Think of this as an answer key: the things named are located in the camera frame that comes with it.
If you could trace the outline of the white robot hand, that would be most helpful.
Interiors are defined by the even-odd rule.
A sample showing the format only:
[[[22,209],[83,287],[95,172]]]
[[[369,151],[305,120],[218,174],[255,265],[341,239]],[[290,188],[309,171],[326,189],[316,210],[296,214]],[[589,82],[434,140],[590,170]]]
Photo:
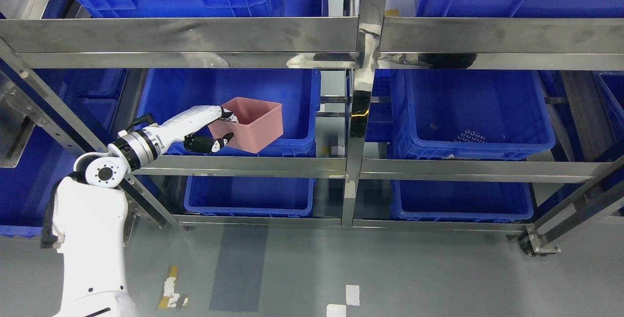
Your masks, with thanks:
[[[236,114],[225,107],[199,105],[179,113],[163,124],[159,124],[156,126],[156,137],[160,141],[160,152],[166,153],[174,143],[183,143],[188,152],[201,154],[219,152],[232,140],[233,133],[227,133],[219,139],[196,134],[218,119],[239,123]]]

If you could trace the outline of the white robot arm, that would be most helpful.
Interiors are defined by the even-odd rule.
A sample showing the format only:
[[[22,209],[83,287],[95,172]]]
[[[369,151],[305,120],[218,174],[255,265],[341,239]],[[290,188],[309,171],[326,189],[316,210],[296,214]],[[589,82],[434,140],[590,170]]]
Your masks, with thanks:
[[[238,121],[234,112],[214,105],[194,106],[162,124],[151,114],[137,117],[105,152],[78,157],[72,172],[54,186],[40,245],[64,257],[58,317],[138,316],[126,283],[123,228],[129,205],[119,185],[174,143],[190,151],[220,151],[232,133],[219,139],[196,136],[217,120]]]

